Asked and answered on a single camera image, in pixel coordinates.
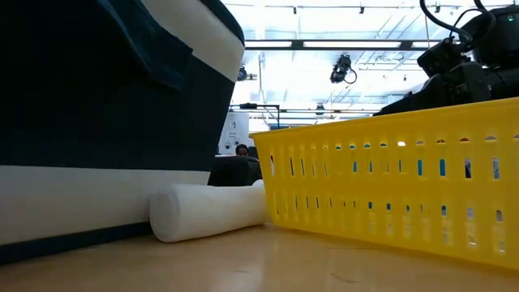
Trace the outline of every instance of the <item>white panel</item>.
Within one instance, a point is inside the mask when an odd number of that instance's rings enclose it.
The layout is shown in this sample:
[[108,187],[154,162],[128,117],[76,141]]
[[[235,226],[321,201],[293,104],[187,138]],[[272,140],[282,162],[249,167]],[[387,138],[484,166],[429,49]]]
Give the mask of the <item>white panel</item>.
[[249,145],[249,114],[228,113],[221,132],[218,150],[220,154],[234,155],[236,146]]
[[0,166],[0,245],[149,220],[148,198],[209,172]]

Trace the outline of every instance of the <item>black chair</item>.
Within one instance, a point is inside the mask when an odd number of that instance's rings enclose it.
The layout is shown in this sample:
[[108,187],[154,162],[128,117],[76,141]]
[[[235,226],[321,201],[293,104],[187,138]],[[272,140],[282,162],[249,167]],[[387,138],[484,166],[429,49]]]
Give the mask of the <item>black chair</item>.
[[260,162],[254,157],[215,157],[209,176],[209,186],[251,186],[261,179]]

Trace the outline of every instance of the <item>white stripe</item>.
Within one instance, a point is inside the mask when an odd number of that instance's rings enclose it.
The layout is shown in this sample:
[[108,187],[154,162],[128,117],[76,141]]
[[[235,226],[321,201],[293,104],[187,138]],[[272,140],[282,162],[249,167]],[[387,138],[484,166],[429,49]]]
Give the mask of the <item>white stripe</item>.
[[209,172],[0,166],[0,245],[149,220],[148,197]]
[[193,49],[193,55],[236,82],[244,47],[199,0],[143,0],[155,20]]

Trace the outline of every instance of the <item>yellow plastic basket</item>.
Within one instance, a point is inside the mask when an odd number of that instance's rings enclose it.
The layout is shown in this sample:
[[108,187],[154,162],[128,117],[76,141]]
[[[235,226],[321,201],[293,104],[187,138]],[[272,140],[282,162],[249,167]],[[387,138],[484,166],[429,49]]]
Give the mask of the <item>yellow plastic basket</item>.
[[519,269],[519,97],[252,137],[277,225]]

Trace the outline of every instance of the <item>ceiling light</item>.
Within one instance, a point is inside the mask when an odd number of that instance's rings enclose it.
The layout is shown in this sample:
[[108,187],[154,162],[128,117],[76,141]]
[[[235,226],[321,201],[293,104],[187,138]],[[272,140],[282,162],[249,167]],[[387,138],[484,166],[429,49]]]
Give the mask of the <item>ceiling light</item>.
[[438,41],[413,41],[411,48],[429,48],[438,45]]
[[305,41],[307,48],[398,48],[400,41]]
[[289,48],[292,41],[246,41],[246,48]]

